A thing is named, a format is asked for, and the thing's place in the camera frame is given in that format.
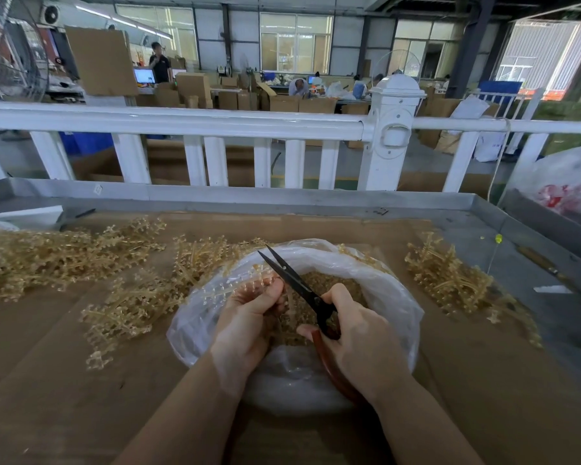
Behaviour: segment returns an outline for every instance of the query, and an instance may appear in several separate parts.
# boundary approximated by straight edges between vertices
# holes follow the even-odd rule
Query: scissors
[[[328,320],[333,314],[337,312],[335,305],[325,302],[320,296],[318,296],[308,285],[303,281],[301,276],[295,272],[295,270],[288,265],[286,261],[276,253],[269,245],[267,249],[271,252],[273,257],[277,259],[278,263],[271,260],[271,258],[265,256],[261,251],[258,252],[265,262],[271,266],[281,278],[284,280],[291,288],[295,291],[310,305],[310,307],[317,314],[317,324],[320,328],[319,331],[312,332],[312,341],[314,347],[317,350],[318,357],[321,359],[323,366],[325,367],[325,372],[330,378],[334,387],[351,402],[358,406],[367,405],[368,402],[362,396],[362,394],[357,391],[357,389],[347,380],[347,378],[342,374],[336,360],[333,357],[333,353],[325,345],[321,333],[325,334],[329,339],[337,340],[340,339],[340,325],[331,321],[328,324]]]

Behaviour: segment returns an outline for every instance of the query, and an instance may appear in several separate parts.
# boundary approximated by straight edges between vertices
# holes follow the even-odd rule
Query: hand
[[[245,382],[267,353],[272,329],[284,312],[283,289],[279,278],[269,278],[246,284],[228,298],[210,348],[222,381]]]
[[[338,310],[339,340],[322,336],[344,376],[372,406],[393,389],[411,379],[400,342],[389,322],[364,308],[343,284],[335,284],[321,298]],[[312,341],[312,325],[297,327],[297,333]]]

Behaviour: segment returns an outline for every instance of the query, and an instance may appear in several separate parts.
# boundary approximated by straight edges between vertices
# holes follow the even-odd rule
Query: person's left hand
[[[247,380],[267,353],[272,329],[284,312],[283,289],[275,277],[246,284],[228,298],[210,347],[222,382]]]

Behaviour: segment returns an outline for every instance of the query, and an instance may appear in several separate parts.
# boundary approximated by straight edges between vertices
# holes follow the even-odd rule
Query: person
[[[168,83],[170,76],[168,70],[170,69],[170,61],[163,55],[162,45],[159,42],[153,42],[153,54],[148,60],[148,66],[153,69],[156,83]]]
[[[355,99],[362,99],[368,94],[368,88],[366,88],[364,82],[359,80],[359,75],[355,75],[353,79],[355,80],[353,84],[353,96],[355,96]]]
[[[289,85],[289,96],[303,96],[308,92],[310,86],[303,78],[295,78]]]
[[[319,72],[316,72],[314,74],[314,77],[312,77],[312,86],[318,86],[322,84],[323,80],[321,79],[321,74]]]
[[[124,464],[222,461],[245,384],[269,348],[272,327],[284,309],[279,279],[264,291],[244,286],[229,297],[213,341],[142,430],[115,461]],[[353,301],[343,284],[322,296],[338,311],[341,337],[322,336],[342,374],[376,411],[400,465],[480,465],[480,457],[411,376],[392,326]],[[312,340],[318,328],[300,325]]]

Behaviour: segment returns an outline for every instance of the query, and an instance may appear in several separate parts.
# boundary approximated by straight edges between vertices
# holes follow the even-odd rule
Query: person's right hand
[[[381,315],[364,308],[343,284],[335,284],[321,298],[338,310],[341,337],[322,336],[344,376],[375,406],[384,395],[411,379],[404,352],[393,328]],[[312,325],[297,327],[297,333],[312,341]]]

